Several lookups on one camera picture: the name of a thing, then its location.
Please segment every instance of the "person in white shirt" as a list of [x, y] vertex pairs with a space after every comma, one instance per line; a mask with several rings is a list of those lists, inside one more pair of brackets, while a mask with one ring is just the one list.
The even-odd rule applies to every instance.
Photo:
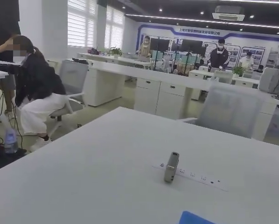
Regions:
[[239, 61], [239, 65], [242, 66], [245, 69], [251, 70], [253, 67], [253, 58], [251, 56], [251, 52], [247, 52], [245, 57], [242, 57]]

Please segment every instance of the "water bottle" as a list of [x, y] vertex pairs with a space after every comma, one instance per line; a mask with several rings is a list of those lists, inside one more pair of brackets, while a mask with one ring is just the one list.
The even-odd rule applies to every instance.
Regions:
[[16, 137], [16, 131], [12, 128], [8, 128], [6, 130], [5, 136], [5, 153], [13, 154], [16, 153], [18, 150], [18, 143]]

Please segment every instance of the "person in beige outfit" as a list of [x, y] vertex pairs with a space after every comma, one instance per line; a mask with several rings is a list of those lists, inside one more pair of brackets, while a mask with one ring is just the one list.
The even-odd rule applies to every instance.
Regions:
[[150, 56], [150, 37], [145, 36], [144, 41], [139, 47], [138, 54], [141, 57], [149, 57]]

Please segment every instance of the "desk surface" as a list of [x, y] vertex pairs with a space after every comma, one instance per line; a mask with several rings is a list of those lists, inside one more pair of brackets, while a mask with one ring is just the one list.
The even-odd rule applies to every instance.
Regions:
[[[203, 70], [191, 70], [191, 74], [197, 74], [197, 75], [203, 75], [203, 76], [214, 76], [214, 72], [208, 72]], [[253, 83], [253, 84], [259, 84], [260, 80], [251, 79], [251, 78], [245, 78], [245, 77], [233, 77], [233, 80], [235, 81], [243, 81], [247, 83]]]
[[[195, 88], [204, 91], [209, 91], [213, 83], [215, 83], [216, 85], [229, 85], [224, 83], [211, 82], [199, 78], [179, 76], [175, 74], [153, 71], [153, 70], [142, 70], [139, 68], [124, 66], [120, 64], [113, 64], [113, 63], [106, 63], [106, 62], [99, 62], [99, 61], [93, 61], [92, 68], [104, 72], [113, 73], [113, 74], [143, 78], [143, 79], [148, 79], [153, 81], [161, 81], [173, 85], [186, 86], [188, 88]], [[250, 94], [254, 94], [259, 97], [262, 97], [265, 102], [279, 105], [279, 100], [272, 98], [271, 97], [272, 95], [269, 93], [262, 92], [253, 88], [246, 88], [246, 87], [235, 86], [235, 85], [233, 85], [233, 88], [238, 88]]]
[[130, 59], [130, 58], [124, 58], [124, 57], [119, 57], [119, 58], [114, 58], [113, 56], [104, 56], [104, 55], [92, 55], [92, 54], [88, 54], [88, 53], [79, 53], [80, 55], [84, 55], [87, 57], [92, 57], [92, 58], [105, 58], [105, 59], [111, 59], [111, 60], [115, 60], [115, 61], [120, 61], [120, 62], [125, 62], [125, 63], [132, 63], [132, 64], [137, 64], [137, 65], [141, 65], [141, 66], [150, 66], [151, 63], [150, 62], [141, 62], [138, 60], [134, 60], [134, 59]]
[[[155, 162], [211, 175], [228, 192]], [[0, 170], [0, 224], [279, 223], [279, 146], [118, 108]]]

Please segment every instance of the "window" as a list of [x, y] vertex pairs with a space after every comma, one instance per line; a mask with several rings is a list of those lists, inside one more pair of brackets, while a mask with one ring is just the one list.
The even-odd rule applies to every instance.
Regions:
[[105, 27], [105, 48], [122, 48], [124, 32], [124, 13], [107, 6]]
[[68, 0], [68, 46], [93, 47], [96, 0]]

